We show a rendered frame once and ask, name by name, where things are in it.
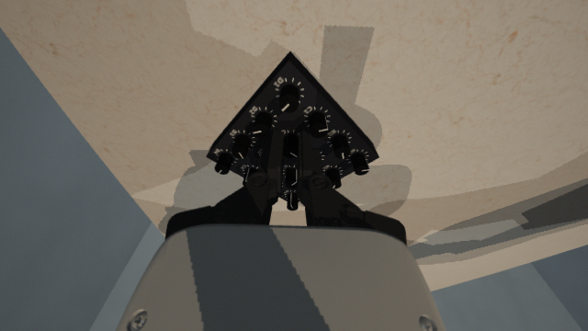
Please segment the black knob box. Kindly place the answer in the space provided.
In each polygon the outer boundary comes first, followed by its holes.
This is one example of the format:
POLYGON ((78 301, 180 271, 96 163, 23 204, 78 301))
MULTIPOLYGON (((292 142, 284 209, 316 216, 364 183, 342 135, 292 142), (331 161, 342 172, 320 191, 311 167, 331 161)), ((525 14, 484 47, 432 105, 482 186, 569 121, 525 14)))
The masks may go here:
POLYGON ((311 148, 320 150, 322 174, 331 179, 334 189, 342 186, 340 178, 353 172, 365 175, 368 164, 379 158, 373 142, 291 51, 215 140, 206 157, 217 163, 218 174, 231 170, 244 177, 245 186, 247 178, 257 172, 262 147, 271 147, 273 130, 284 132, 281 199, 288 202, 290 211, 297 210, 300 201, 300 132, 310 131, 311 148))

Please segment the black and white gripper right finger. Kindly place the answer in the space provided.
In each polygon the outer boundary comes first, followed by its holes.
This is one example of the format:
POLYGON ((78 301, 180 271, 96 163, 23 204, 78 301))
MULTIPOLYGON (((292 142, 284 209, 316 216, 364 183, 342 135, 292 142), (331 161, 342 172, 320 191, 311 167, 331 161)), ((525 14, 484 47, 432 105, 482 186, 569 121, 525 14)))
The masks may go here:
POLYGON ((322 174, 320 150, 311 148, 310 131, 299 133, 297 198, 305 206, 307 226, 368 228, 393 235, 407 245, 401 222, 372 211, 361 211, 333 188, 331 179, 322 174))

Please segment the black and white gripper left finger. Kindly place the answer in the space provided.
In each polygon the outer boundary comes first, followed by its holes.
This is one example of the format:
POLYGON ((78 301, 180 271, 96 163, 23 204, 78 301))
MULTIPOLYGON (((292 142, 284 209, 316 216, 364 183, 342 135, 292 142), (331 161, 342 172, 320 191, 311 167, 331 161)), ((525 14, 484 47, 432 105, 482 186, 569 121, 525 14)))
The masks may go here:
POLYGON ((170 218, 165 239, 187 227, 208 223, 269 225, 272 206, 281 198, 284 132, 273 130, 271 148, 262 147, 257 172, 246 185, 215 206, 182 211, 170 218))

